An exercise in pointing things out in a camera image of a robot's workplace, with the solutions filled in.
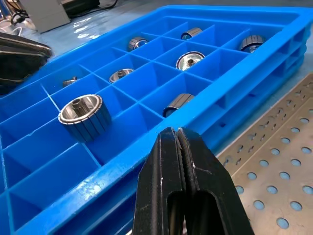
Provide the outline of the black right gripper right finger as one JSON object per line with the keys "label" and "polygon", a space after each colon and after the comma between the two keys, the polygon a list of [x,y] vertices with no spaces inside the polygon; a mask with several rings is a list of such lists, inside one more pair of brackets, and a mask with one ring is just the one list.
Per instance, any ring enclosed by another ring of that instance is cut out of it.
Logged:
{"label": "black right gripper right finger", "polygon": [[230,174],[201,136],[187,128],[177,133],[186,181],[189,235],[254,233]]}

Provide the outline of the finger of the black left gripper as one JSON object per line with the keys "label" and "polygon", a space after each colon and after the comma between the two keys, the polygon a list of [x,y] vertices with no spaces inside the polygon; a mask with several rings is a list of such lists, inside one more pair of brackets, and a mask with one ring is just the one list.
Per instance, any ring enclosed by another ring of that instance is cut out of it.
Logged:
{"label": "finger of the black left gripper", "polygon": [[44,66],[52,49],[39,42],[8,33],[0,34],[0,94],[8,94]]}

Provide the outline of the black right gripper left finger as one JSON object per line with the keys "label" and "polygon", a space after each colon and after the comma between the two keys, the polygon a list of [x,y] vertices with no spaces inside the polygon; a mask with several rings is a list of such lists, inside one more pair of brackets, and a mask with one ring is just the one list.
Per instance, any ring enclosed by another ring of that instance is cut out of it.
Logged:
{"label": "black right gripper left finger", "polygon": [[181,235],[184,222],[184,173],[180,143],[165,128],[138,176],[133,234]]}

